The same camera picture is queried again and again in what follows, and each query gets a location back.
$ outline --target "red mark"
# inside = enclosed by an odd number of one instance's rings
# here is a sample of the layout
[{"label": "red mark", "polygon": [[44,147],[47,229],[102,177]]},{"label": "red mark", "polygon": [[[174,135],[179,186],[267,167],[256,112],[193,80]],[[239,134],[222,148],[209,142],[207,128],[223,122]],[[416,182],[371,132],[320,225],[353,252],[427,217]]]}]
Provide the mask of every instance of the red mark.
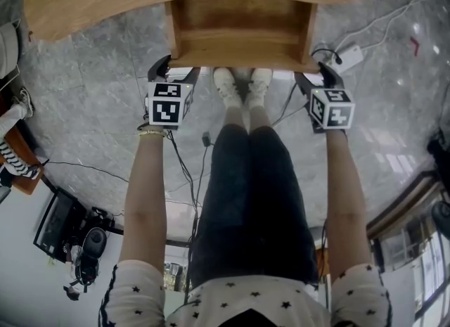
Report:
[{"label": "red mark", "polygon": [[409,39],[411,40],[411,42],[413,42],[414,46],[416,46],[416,48],[414,49],[414,57],[417,57],[417,54],[419,53],[420,43],[414,37],[410,37]]}]

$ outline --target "wooden desk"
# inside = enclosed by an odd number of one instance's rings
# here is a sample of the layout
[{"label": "wooden desk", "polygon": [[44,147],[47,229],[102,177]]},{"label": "wooden desk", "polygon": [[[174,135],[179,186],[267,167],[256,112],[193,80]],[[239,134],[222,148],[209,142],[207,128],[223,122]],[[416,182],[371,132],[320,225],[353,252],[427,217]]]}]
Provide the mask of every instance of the wooden desk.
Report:
[{"label": "wooden desk", "polygon": [[173,67],[267,67],[313,72],[317,4],[351,0],[24,0],[38,39],[55,41],[134,8],[166,2]]}]

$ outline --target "denim shorts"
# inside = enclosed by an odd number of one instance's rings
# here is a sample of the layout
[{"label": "denim shorts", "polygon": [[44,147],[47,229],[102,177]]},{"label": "denim shorts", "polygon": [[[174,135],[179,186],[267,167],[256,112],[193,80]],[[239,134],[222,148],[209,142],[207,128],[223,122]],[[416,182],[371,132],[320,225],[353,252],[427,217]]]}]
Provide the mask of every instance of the denim shorts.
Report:
[{"label": "denim shorts", "polygon": [[221,277],[268,275],[315,284],[314,240],[289,152],[271,127],[220,132],[193,241],[193,287]]}]

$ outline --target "marble floor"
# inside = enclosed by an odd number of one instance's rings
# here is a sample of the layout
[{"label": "marble floor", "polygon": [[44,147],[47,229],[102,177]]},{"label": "marble floor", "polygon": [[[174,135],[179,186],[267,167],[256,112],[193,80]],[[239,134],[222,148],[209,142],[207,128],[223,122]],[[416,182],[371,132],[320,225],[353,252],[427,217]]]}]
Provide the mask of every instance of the marble floor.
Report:
[{"label": "marble floor", "polygon": [[[357,0],[319,6],[313,46],[336,46],[342,38],[369,25],[411,0]],[[415,173],[429,162],[425,145],[443,115],[450,131],[450,0],[414,0],[351,36],[364,49],[364,61],[343,75],[356,99],[349,143],[361,175],[370,217],[392,201]],[[23,50],[20,69],[36,115],[27,121],[46,155],[54,162],[71,162],[104,169],[128,179],[141,123],[148,68],[168,54],[164,8],[156,5],[108,18],[57,43],[28,39],[23,0],[0,0],[0,23],[21,18]],[[383,40],[389,21],[385,41]],[[420,48],[417,56],[411,38]],[[318,53],[317,58],[324,58]],[[276,72],[266,104],[276,120],[293,85],[289,72]],[[295,90],[286,115],[304,104]],[[175,138],[186,166],[197,179],[204,148],[202,133],[217,137],[224,107],[202,70],[195,103]],[[313,135],[305,110],[275,127],[288,147],[303,192],[311,226],[326,217],[326,145]],[[200,189],[203,200],[209,179],[211,150]],[[119,214],[127,183],[102,172],[71,165],[47,165],[52,182],[77,196],[86,206]],[[188,184],[172,146],[165,144],[165,186],[169,235],[186,238],[192,207]]]}]

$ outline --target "sleeve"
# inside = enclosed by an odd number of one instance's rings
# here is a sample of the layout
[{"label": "sleeve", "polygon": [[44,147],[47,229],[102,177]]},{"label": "sleeve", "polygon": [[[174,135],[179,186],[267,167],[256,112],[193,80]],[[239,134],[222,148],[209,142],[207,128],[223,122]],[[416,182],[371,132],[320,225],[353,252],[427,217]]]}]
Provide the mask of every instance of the sleeve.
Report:
[{"label": "sleeve", "polygon": [[360,264],[331,288],[331,326],[391,327],[392,305],[378,268]]},{"label": "sleeve", "polygon": [[121,261],[112,272],[98,314],[98,327],[163,326],[162,274],[150,264],[137,260]]},{"label": "sleeve", "polygon": [[72,283],[75,280],[75,276],[73,273],[72,262],[65,263],[65,281],[68,283]]}]

